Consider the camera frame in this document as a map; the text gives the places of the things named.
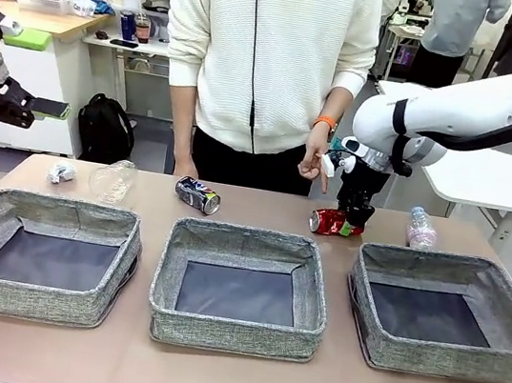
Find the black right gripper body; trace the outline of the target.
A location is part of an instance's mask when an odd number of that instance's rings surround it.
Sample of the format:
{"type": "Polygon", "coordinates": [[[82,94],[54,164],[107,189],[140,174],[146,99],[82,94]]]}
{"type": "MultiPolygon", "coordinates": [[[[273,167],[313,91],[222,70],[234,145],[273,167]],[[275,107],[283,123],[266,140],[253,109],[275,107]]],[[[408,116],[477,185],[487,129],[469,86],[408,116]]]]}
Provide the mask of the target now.
{"type": "Polygon", "coordinates": [[[380,193],[390,176],[389,173],[376,171],[358,161],[351,172],[341,173],[342,185],[340,185],[337,199],[369,206],[373,196],[380,193]]]}

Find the person's left hand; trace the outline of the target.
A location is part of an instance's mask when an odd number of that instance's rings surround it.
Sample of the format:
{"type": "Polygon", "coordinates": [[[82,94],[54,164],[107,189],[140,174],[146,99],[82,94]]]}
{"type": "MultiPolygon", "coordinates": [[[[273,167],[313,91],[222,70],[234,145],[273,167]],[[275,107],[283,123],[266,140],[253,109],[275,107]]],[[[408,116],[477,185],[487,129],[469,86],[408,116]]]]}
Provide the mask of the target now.
{"type": "Polygon", "coordinates": [[[306,150],[302,161],[298,164],[301,177],[314,181],[320,180],[321,191],[328,191],[328,176],[322,168],[321,158],[328,150],[329,126],[326,123],[318,123],[313,126],[305,144],[306,150]]]}

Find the person's right hand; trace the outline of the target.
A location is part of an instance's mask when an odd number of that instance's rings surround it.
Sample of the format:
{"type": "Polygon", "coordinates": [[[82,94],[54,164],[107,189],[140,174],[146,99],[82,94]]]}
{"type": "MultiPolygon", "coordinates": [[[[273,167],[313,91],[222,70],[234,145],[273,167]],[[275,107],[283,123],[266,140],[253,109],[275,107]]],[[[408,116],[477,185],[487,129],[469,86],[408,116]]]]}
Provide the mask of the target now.
{"type": "Polygon", "coordinates": [[[174,175],[176,177],[190,176],[195,180],[198,179],[198,172],[193,161],[191,156],[177,157],[174,161],[174,175]]]}

